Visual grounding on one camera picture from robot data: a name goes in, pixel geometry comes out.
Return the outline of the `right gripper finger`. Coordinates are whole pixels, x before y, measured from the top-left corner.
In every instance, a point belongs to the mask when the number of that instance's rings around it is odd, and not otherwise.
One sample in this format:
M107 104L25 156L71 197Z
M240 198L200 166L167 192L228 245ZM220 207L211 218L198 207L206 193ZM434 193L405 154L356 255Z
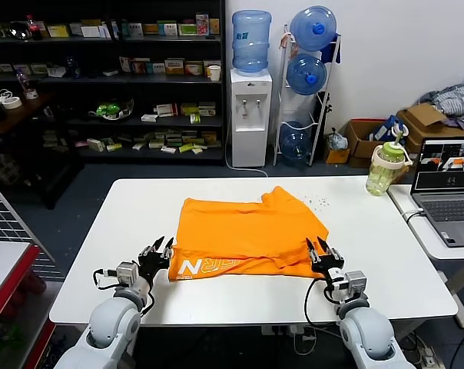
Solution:
M310 260L312 263L320 262L320 257L317 254L316 248L314 247L312 241L309 238L306 238L307 248L309 251Z
M328 246L322 238L317 238L324 254L320 255L320 262L325 266L344 266L344 258L337 249Z

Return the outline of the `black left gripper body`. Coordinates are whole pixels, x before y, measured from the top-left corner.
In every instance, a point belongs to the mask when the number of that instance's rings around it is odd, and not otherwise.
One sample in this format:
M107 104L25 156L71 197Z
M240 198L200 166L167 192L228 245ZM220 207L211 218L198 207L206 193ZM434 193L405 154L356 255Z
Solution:
M141 252L138 255L138 263L138 273L144 279L154 279L160 270L170 267L170 259L156 251Z

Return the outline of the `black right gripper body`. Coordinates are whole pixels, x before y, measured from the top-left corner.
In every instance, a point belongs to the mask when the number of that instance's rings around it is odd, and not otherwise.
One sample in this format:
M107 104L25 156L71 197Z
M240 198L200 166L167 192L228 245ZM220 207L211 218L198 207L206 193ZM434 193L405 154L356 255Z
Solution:
M323 275L326 283L333 283L344 280L343 266L343 257L316 256L312 260L311 269L314 273Z

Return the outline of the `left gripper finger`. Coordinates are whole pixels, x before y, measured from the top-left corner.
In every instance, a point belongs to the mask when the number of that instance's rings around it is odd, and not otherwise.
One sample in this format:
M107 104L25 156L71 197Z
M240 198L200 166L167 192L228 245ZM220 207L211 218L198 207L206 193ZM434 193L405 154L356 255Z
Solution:
M173 257L173 245L174 239L171 238L165 245L164 250L161 253L161 263L169 265Z
M160 248L163 240L164 236L158 238L153 244L145 247L144 250L139 254L139 258L142 260L146 260L149 256L155 254Z

